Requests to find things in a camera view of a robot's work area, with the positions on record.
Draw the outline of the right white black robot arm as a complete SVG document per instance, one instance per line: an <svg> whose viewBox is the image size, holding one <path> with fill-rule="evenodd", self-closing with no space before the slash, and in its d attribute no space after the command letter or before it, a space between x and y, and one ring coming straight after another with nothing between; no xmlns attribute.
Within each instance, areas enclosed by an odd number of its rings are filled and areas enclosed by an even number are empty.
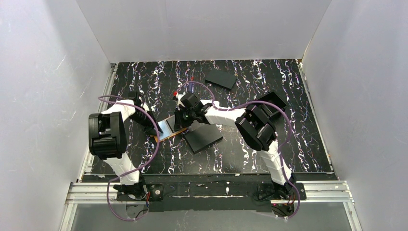
<svg viewBox="0 0 408 231"><path fill-rule="evenodd" d="M291 170L278 151L274 120L278 113L284 113L286 103L275 92L236 109L221 107L218 101L200 100L191 92L175 92L173 99L177 101L175 129L187 128L193 122L236 128L245 144L263 158L273 183L288 187L295 184Z"/></svg>

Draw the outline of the black plastic box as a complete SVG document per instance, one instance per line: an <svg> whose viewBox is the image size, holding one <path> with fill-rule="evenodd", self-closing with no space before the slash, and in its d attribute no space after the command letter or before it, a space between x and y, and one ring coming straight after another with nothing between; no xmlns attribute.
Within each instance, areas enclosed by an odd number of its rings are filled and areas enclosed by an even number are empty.
<svg viewBox="0 0 408 231"><path fill-rule="evenodd" d="M271 104L276 105L282 111L285 111L287 107L287 102L284 101L276 92L270 91L267 94L263 95L262 97L258 98L257 101L268 102ZM281 113L274 107L262 103L256 103L257 106L261 107L261 109L267 114L269 119L276 120L281 116Z"/></svg>

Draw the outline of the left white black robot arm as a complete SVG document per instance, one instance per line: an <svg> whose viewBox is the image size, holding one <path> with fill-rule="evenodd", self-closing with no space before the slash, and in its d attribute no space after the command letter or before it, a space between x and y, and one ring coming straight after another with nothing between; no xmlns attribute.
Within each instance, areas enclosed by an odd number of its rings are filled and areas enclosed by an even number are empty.
<svg viewBox="0 0 408 231"><path fill-rule="evenodd" d="M140 172L126 153L128 139L124 122L132 120L143 126L148 135L163 133L153 111L139 91L118 98L109 109L89 115L89 151L107 163L120 177L121 185L133 186L140 181Z"/></svg>

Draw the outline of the orange leather card holder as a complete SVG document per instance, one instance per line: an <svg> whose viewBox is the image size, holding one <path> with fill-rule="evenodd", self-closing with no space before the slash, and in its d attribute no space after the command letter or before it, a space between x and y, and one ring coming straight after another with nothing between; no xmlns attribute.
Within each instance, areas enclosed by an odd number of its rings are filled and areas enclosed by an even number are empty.
<svg viewBox="0 0 408 231"><path fill-rule="evenodd" d="M163 132L159 133L159 137L157 137L156 135L152 136L155 141L164 141L167 140L171 137L174 137L182 132L184 132L187 128L181 128L181 129L174 129L174 125L175 125L175 117L174 115L160 121L157 123L158 126L161 128L161 130Z"/></svg>

